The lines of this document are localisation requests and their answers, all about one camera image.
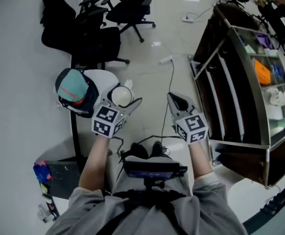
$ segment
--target shoe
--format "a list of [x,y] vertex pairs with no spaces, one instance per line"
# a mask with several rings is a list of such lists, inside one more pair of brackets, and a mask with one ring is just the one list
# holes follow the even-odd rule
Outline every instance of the shoe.
[[163,154],[163,146],[160,141],[155,141],[152,146],[152,153],[150,157],[159,157]]
[[141,159],[148,159],[148,152],[147,150],[141,145],[137,143],[132,143],[131,149],[125,153],[127,156],[135,156]]

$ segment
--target cap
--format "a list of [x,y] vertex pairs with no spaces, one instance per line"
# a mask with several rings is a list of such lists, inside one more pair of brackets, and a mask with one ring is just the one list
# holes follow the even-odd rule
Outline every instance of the cap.
[[82,100],[88,87],[83,74],[71,68],[63,70],[55,81],[55,89],[58,95],[69,102]]

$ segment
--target black cable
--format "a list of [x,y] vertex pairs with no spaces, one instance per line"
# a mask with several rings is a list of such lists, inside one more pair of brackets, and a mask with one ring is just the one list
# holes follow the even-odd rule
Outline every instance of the black cable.
[[[171,76],[171,81],[170,81],[170,85],[168,87],[168,92],[171,92],[171,84],[173,81],[173,75],[174,75],[174,71],[175,71],[175,66],[174,66],[174,62],[171,59],[172,65],[173,65],[173,72],[172,72],[172,76]],[[163,130],[164,130],[164,125],[166,123],[166,114],[167,114],[167,109],[168,109],[168,103],[166,104],[166,113],[164,114],[164,119],[163,119],[163,126],[162,126],[162,131],[161,131],[161,143],[162,143],[162,139],[163,139]]]
[[278,185],[275,185],[279,189],[279,193],[281,193],[281,188]]
[[[278,185],[275,185],[278,189],[279,189],[279,194],[281,193],[281,188],[278,186]],[[275,196],[272,196],[272,197],[270,197],[267,201],[266,201],[266,203],[265,203],[265,206],[267,205],[267,203],[269,203],[270,202],[270,200],[272,199],[272,198],[274,198],[274,197],[276,197],[276,195]]]
[[150,137],[148,138],[145,138],[143,140],[141,140],[140,142],[138,142],[137,144],[140,144],[148,139],[151,139],[151,138],[162,138],[162,139],[166,139],[166,138],[172,138],[172,139],[181,139],[180,136],[157,136],[157,135],[151,135]]
[[117,180],[119,179],[119,176],[121,175],[121,172],[123,171],[123,169],[124,169],[124,163],[122,164],[122,168],[121,168],[121,170],[119,171],[119,174],[118,174]]
[[195,19],[198,19],[198,18],[200,18],[203,14],[205,14],[208,10],[210,10],[210,9],[212,9],[213,8],[213,5],[214,5],[214,3],[211,5],[211,7],[209,8],[209,9],[206,9],[204,12],[202,12],[200,15],[197,15],[196,13],[193,13],[193,12],[188,12],[187,14],[186,14],[186,18],[187,18],[187,15],[188,14],[193,14],[193,15],[196,15],[197,17],[195,18]]
[[121,147],[123,146],[123,144],[124,144],[124,139],[121,139],[121,138],[119,138],[119,137],[112,137],[112,139],[117,139],[117,140],[121,140],[122,141],[122,143],[121,143],[121,145],[118,147],[118,150],[117,150],[117,155],[118,155],[118,157],[120,157],[120,153],[119,153],[119,150],[121,149]]

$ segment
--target power strip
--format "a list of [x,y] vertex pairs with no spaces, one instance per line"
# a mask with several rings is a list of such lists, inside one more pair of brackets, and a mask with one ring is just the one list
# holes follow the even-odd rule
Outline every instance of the power strip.
[[186,18],[186,17],[182,17],[182,21],[185,23],[193,23],[193,18]]
[[167,61],[170,61],[170,60],[172,60],[172,59],[173,59],[173,56],[172,56],[172,55],[167,56],[167,57],[165,57],[165,58],[163,58],[163,59],[160,60],[160,64],[164,64],[164,63],[166,63]]

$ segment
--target person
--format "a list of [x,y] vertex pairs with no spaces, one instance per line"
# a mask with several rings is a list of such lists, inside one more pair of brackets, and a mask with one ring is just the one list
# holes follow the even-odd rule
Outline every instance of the person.
[[[183,177],[167,180],[164,188],[152,187],[154,192],[174,191],[179,194],[170,203],[164,202],[162,209],[157,203],[148,206],[137,205],[136,202],[136,205],[126,212],[129,199],[120,197],[118,193],[128,190],[144,191],[145,186],[142,178],[128,177],[126,172],[121,170],[112,190],[113,195],[104,194],[109,141],[109,138],[100,135],[96,138],[81,174],[79,186],[70,197],[69,208],[56,220],[47,235],[247,234],[228,206],[225,185],[213,172],[199,142],[189,145],[195,178],[193,195],[190,193],[185,174]],[[159,142],[154,144],[150,157],[141,145],[133,144],[126,160],[175,162],[162,153]],[[173,206],[173,216],[167,212],[169,204]]]

